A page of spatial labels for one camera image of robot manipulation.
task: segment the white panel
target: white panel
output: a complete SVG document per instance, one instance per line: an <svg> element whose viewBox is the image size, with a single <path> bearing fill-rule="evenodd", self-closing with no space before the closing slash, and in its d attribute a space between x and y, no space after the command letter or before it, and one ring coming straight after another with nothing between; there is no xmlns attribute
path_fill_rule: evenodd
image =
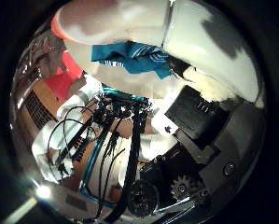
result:
<svg viewBox="0 0 279 224"><path fill-rule="evenodd" d="M175 1L164 49L246 100L256 101L258 79L251 50L214 8L188 0Z"/></svg>

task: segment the black wire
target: black wire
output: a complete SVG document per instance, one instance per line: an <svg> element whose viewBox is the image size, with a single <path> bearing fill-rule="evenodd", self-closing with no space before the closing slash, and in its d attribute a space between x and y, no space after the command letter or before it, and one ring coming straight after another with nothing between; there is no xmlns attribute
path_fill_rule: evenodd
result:
<svg viewBox="0 0 279 224"><path fill-rule="evenodd" d="M111 168L112 168L113 162L124 151L125 151L125 148L122 149L115 157L112 158L112 161L110 163L110 166L109 166L109 169L108 169L108 172L107 172L107 176L106 176L106 179L105 179L105 187L104 187L103 196L102 196L102 202L103 203L105 201L105 192L106 192L106 189L107 189L108 180L109 180L109 177L110 177L110 172L111 172ZM97 217L99 217L101 215L103 203L101 203L101 205L99 204L99 209L98 209L98 212L97 212Z"/></svg>
<svg viewBox="0 0 279 224"><path fill-rule="evenodd" d="M67 120L72 120L72 121L74 121L74 122L83 124L83 123L81 123L80 121L78 121L78 120L76 120L76 119L67 119ZM57 178L56 178L55 174L53 173L52 168L51 168L51 165L50 165L50 163L49 163L49 142L51 141L51 137L52 137L53 134L55 133L56 129L57 129L63 122L64 122L64 120L62 120L61 122L59 122L59 123L54 127L54 129L52 130L51 134L49 135L48 146L47 146L47 153L46 153L46 156L47 156L47 158L48 158L49 169L50 169L50 171L51 171L53 177L54 177L56 180L57 180Z"/></svg>
<svg viewBox="0 0 279 224"><path fill-rule="evenodd" d="M109 150L109 148L110 148L110 146L112 147L112 136L113 136L113 133L115 133L116 132L116 130L118 129L118 127L119 127L119 125L120 125L120 123L122 122L122 119L120 119L119 120L119 122L116 124L116 126L115 126L115 128L114 128L114 130L113 130L113 132L112 132L112 135L111 135L111 137L110 137L110 139L109 139L109 142L108 142L108 144L107 144L107 146L106 146L106 149L105 149L105 152L104 152L104 155L103 155L103 157L102 157L102 161L101 161L101 166L100 166L100 170L99 170L99 188L98 188L98 200L99 200L99 209L98 209L98 211L100 210L100 207L103 205L103 203L104 203L104 201L102 201L101 200L101 191L102 191L102 172L103 172L103 166L104 166L104 162L105 162L105 158L106 158L106 155L107 155L107 153L108 153L108 151L110 151Z"/></svg>
<svg viewBox="0 0 279 224"><path fill-rule="evenodd" d="M64 123L63 123L63 137L64 137L64 142L65 142L65 148L67 150L67 154L69 155L69 157L71 158L71 155L69 153L69 149L68 149L68 144L67 144L67 141L66 141L66 134L65 134L65 121L66 121L66 118L68 116L68 114L74 110L74 109L77 109L77 108L82 108L82 109L86 109L88 111L90 111L92 113L92 116L91 116L91 120L93 121L93 111L89 109L89 107L91 107L92 105L94 105L95 103L89 105L89 106L82 106L82 105L77 105L77 106L73 106L72 108L69 109L69 111L67 111L67 113L65 114L64 116Z"/></svg>

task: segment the teal fabric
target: teal fabric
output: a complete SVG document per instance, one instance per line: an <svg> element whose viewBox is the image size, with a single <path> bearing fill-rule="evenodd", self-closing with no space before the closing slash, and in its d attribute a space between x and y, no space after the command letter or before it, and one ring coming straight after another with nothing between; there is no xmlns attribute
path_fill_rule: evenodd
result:
<svg viewBox="0 0 279 224"><path fill-rule="evenodd" d="M124 42L112 45L95 45L91 61L110 66L124 67L130 74L155 71L159 78L171 75L166 64L168 54L155 46Z"/></svg>

